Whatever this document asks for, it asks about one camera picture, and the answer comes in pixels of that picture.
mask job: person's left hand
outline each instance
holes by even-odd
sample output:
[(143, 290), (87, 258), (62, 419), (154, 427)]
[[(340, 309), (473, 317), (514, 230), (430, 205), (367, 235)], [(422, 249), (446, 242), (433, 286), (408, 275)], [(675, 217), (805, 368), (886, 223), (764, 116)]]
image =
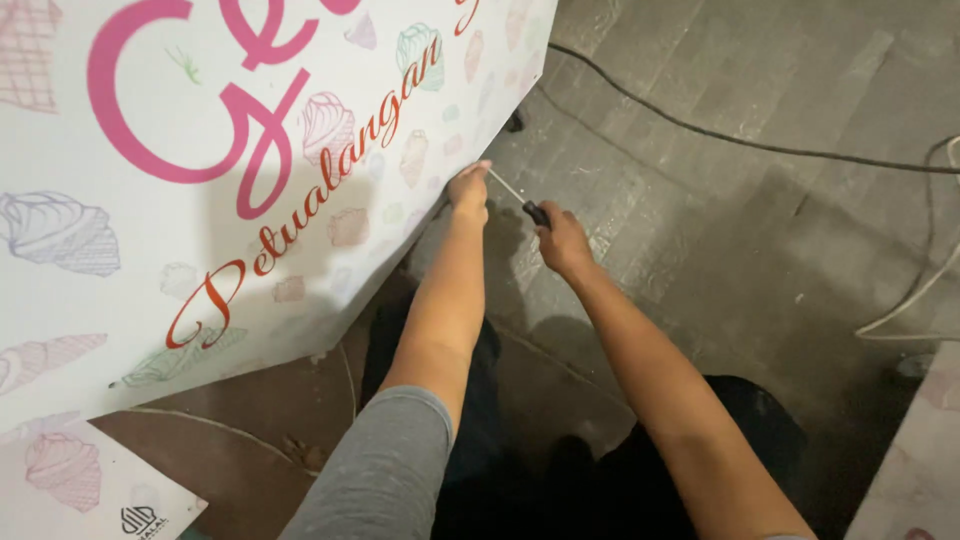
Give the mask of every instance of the person's left hand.
[(455, 213), (479, 218), (482, 223), (487, 223), (487, 183), (484, 177), (490, 166), (490, 160), (477, 161), (460, 171), (446, 185), (446, 194)]

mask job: gray sleeve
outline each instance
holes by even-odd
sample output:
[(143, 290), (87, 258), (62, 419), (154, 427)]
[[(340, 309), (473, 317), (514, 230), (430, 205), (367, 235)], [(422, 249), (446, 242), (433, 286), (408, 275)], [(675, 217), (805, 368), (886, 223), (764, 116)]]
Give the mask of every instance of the gray sleeve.
[(347, 430), (280, 540), (429, 538), (453, 425), (417, 386), (377, 394)]

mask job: dirty floor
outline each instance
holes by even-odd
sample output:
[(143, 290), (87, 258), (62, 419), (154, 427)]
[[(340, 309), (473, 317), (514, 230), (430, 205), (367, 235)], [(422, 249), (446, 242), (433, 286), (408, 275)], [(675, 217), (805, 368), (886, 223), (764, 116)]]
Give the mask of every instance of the dirty floor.
[[(704, 127), (920, 162), (960, 133), (956, 28), (960, 3), (949, 0), (562, 0), (552, 39)], [(686, 133), (553, 51), (521, 110), (527, 129), (497, 137), (486, 154), (494, 168), (526, 196), (573, 210), (596, 257), (704, 373), (748, 378), (783, 402), (809, 436), (796, 504), (821, 538), (841, 538), (915, 390), (893, 368), (928, 347), (852, 333), (946, 258), (960, 236), (956, 180)], [(490, 190), (488, 310), (505, 337), (501, 396), (517, 444), (536, 463), (573, 432), (601, 454), (626, 434), (630, 412), (583, 310), (542, 266), (530, 223), (505, 190)], [(441, 213), (408, 275), (422, 274), (443, 228)], [(374, 303), (401, 282), (391, 277)], [(957, 334), (958, 299), (948, 274), (877, 332)], [(359, 383), (371, 312), (316, 364), (154, 406), (280, 448), (295, 439), (322, 464), (353, 413), (347, 381)], [(275, 537), (309, 486), (301, 469), (233, 433), (142, 416), (95, 423), (207, 498), (198, 528), (214, 539)]]

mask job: forearm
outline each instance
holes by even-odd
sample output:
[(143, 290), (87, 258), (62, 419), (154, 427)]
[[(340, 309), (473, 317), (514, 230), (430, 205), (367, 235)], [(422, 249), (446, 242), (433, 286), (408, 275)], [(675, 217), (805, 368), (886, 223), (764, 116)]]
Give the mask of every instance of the forearm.
[(696, 368), (598, 265), (568, 277), (705, 540), (813, 538)]
[(484, 317), (483, 227), (477, 216), (453, 212), (381, 386), (414, 384), (432, 391), (447, 406), (455, 430)]

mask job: black screwdriver handle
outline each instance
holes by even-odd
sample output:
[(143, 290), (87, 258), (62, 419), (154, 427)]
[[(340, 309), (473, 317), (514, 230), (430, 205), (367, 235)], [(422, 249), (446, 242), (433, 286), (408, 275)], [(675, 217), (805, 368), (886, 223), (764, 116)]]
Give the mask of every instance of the black screwdriver handle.
[(550, 216), (546, 214), (542, 208), (534, 204), (533, 201), (527, 201), (523, 203), (523, 211), (527, 212), (530, 217), (534, 218), (534, 223), (540, 225), (541, 227), (546, 227), (547, 229), (553, 230), (553, 227), (550, 226)]

